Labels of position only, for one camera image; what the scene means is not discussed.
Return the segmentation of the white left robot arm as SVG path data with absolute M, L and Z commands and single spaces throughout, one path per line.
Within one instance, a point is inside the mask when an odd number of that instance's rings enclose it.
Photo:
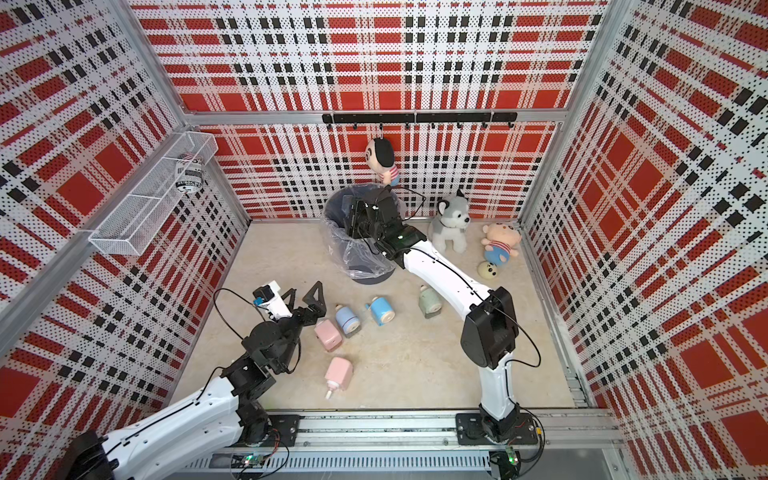
M 298 364 L 302 330 L 327 312 L 323 285 L 316 282 L 293 303 L 295 292 L 276 282 L 254 292 L 254 306 L 266 311 L 245 336 L 244 352 L 217 367 L 198 391 L 165 409 L 106 435 L 87 431 L 69 445 L 58 479 L 163 479 L 190 461 L 235 444 L 244 432 L 265 438 L 271 429 L 260 397 L 281 374 Z

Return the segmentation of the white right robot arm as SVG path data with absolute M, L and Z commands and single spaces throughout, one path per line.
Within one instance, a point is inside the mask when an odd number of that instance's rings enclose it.
M 492 290 L 454 266 L 423 232 L 403 221 L 388 187 L 354 196 L 344 225 L 348 235 L 423 280 L 464 321 L 461 347 L 479 368 L 484 435 L 496 443 L 510 440 L 521 424 L 508 372 L 520 333 L 511 294 L 503 287 Z

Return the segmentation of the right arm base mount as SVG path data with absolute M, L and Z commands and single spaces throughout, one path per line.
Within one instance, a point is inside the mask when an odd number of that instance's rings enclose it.
M 534 446 L 542 430 L 530 413 L 513 411 L 496 420 L 484 411 L 460 413 L 455 416 L 457 440 L 460 445 Z

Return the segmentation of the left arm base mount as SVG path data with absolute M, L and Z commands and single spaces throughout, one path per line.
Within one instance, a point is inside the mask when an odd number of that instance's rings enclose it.
M 274 447 L 282 442 L 293 447 L 299 430 L 300 415 L 269 414 L 246 426 L 231 447 Z

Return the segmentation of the bright blue pencil sharpener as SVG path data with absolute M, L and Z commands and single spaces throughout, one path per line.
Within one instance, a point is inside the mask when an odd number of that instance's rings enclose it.
M 365 305 L 365 308 L 371 318 L 379 326 L 388 324 L 396 317 L 393 307 L 385 297 L 377 296 L 372 298 L 371 301 Z

